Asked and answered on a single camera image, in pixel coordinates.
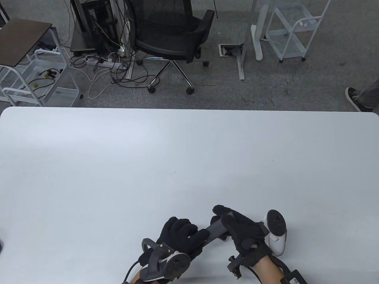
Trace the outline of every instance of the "black mesh chair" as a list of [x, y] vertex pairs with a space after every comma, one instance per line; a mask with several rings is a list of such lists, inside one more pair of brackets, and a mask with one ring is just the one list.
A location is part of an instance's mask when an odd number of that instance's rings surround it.
[[[130, 45], [133, 50], [158, 56], [149, 59], [167, 61], [148, 84], [148, 91], [155, 92], [154, 82], [170, 64], [173, 64], [189, 84], [187, 93], [192, 94], [194, 87], [175, 60], [191, 63], [194, 57], [200, 58], [200, 45], [208, 38], [215, 12], [207, 10], [201, 20], [192, 16], [191, 0], [124, 1], [128, 8]], [[141, 59], [136, 63], [143, 64]], [[204, 61], [203, 65], [207, 67], [209, 62]]]

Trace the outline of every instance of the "gray handle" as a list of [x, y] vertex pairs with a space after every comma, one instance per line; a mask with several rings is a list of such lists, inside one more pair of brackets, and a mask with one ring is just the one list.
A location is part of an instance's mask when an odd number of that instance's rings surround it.
[[209, 237], [208, 237], [207, 241], [204, 243], [204, 245], [209, 244], [211, 241], [222, 236], [223, 234], [225, 234], [228, 231], [224, 227], [224, 225], [221, 223], [221, 219], [218, 219], [216, 222], [214, 222], [212, 225], [210, 225], [208, 228], [206, 228], [206, 230], [209, 232]]

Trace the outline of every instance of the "dark wooden tabletop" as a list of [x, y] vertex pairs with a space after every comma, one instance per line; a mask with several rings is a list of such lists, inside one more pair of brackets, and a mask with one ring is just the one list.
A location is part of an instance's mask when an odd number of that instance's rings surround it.
[[0, 65], [15, 67], [52, 24], [11, 19], [0, 30]]

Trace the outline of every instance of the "gray pants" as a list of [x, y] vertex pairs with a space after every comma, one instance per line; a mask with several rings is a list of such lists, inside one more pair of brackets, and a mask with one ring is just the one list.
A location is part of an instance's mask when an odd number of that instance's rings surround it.
[[376, 108], [379, 105], [379, 79], [360, 94], [357, 101], [367, 108]]

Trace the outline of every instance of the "white label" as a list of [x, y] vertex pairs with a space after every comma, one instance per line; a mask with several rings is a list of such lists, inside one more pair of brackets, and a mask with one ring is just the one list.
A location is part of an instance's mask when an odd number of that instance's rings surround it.
[[290, 284], [299, 284], [299, 281], [296, 278], [292, 278]]

